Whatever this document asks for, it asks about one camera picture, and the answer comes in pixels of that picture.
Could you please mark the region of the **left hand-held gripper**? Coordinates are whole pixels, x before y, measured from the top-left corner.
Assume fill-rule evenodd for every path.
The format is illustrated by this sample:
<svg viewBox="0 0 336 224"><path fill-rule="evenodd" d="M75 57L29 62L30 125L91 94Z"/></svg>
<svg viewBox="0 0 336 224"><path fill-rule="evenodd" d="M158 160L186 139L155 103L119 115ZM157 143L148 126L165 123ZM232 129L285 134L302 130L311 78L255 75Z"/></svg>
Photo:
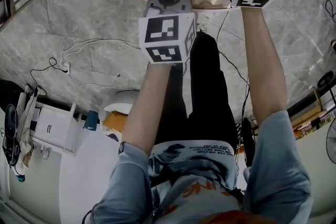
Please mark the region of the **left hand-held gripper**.
<svg viewBox="0 0 336 224"><path fill-rule="evenodd" d="M192 0L148 0L139 46L150 63L185 63L196 37Z"/></svg>

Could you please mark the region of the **orange cardboard box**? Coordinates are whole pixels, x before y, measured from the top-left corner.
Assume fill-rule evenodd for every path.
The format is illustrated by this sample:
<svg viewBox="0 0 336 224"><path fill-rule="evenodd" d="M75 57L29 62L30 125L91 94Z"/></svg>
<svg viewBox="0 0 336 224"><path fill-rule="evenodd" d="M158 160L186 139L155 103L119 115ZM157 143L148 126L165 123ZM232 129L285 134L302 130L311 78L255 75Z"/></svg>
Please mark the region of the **orange cardboard box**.
<svg viewBox="0 0 336 224"><path fill-rule="evenodd" d="M123 133L127 118L128 115L126 114L112 111L103 121L103 126Z"/></svg>

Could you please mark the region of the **person's black trousers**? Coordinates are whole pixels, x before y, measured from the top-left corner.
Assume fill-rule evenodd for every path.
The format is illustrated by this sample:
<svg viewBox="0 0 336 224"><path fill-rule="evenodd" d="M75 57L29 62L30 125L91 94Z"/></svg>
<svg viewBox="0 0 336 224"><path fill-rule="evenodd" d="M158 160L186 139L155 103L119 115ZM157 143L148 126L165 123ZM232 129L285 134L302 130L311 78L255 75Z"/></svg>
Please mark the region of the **person's black trousers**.
<svg viewBox="0 0 336 224"><path fill-rule="evenodd" d="M155 142L215 140L236 148L237 129L215 39L198 32L190 56L192 113L186 113L182 96L183 67L174 66Z"/></svg>

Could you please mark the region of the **person's left forearm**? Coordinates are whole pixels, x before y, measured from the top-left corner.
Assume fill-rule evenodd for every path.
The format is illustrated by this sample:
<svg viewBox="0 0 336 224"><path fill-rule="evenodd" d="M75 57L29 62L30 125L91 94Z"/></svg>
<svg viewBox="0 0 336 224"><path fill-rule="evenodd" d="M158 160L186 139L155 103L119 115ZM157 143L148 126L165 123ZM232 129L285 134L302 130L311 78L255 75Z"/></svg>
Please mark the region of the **person's left forearm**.
<svg viewBox="0 0 336 224"><path fill-rule="evenodd" d="M149 65L123 130L122 141L141 149L148 156L156 140L172 70L182 71L182 66Z"/></svg>

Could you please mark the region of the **person's right forearm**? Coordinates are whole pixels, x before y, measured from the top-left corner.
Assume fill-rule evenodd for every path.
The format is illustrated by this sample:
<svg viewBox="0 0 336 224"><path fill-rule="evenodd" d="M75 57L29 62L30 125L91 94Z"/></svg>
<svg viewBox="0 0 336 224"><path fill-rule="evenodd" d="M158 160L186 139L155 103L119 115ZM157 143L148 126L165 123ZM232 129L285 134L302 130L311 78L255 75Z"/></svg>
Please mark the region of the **person's right forearm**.
<svg viewBox="0 0 336 224"><path fill-rule="evenodd" d="M262 9L241 8L251 103L257 124L287 106L284 70Z"/></svg>

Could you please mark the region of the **white drawer cabinet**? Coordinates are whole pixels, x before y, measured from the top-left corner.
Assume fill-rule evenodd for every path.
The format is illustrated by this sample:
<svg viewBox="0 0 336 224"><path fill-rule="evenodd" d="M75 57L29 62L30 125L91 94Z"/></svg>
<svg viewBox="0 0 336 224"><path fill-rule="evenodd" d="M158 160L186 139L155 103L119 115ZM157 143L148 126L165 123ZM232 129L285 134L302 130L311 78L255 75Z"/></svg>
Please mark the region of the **white drawer cabinet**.
<svg viewBox="0 0 336 224"><path fill-rule="evenodd" d="M36 126L31 130L31 139L59 154L76 154L81 114L74 117L77 104L70 110L59 109L40 102L35 108L39 111Z"/></svg>

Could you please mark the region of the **black floor fan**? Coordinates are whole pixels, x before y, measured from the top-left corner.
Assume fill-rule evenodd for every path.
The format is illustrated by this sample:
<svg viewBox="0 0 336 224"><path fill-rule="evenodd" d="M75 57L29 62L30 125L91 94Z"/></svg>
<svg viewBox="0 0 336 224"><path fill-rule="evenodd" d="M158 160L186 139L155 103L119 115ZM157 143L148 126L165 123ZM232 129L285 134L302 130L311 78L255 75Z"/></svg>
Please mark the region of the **black floor fan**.
<svg viewBox="0 0 336 224"><path fill-rule="evenodd" d="M336 164L336 118L331 122L327 137L326 137L326 151L329 160Z"/></svg>

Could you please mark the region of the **blue bottle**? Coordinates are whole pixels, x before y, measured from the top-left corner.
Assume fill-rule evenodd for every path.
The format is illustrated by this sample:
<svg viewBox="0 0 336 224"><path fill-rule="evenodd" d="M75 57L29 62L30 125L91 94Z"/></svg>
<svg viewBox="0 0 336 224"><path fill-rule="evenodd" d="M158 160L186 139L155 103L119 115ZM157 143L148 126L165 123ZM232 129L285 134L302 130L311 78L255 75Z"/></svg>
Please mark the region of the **blue bottle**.
<svg viewBox="0 0 336 224"><path fill-rule="evenodd" d="M99 114L97 111L90 110L87 114L83 128L89 131L96 131L98 117Z"/></svg>

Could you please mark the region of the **light blue printed t-shirt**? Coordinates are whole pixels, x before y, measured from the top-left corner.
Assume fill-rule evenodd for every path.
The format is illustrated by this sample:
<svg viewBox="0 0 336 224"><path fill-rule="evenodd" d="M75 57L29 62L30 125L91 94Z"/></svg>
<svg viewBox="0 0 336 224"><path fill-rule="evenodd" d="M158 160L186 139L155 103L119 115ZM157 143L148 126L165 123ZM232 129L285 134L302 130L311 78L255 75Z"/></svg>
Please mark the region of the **light blue printed t-shirt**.
<svg viewBox="0 0 336 224"><path fill-rule="evenodd" d="M306 224L311 183L286 111L262 123L246 192L234 193L237 164L223 141L182 140L151 155L122 143L91 224L199 224L260 215L276 224Z"/></svg>

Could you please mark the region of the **black headphones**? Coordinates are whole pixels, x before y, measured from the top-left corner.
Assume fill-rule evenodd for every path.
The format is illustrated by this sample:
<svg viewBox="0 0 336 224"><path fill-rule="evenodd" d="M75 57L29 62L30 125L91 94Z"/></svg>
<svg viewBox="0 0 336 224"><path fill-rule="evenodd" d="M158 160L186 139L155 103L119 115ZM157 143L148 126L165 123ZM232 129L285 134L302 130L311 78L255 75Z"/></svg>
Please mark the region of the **black headphones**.
<svg viewBox="0 0 336 224"><path fill-rule="evenodd" d="M9 104L5 112L4 138L2 148L5 153L7 163L10 167L15 167L20 155L20 145L17 140L17 111Z"/></svg>

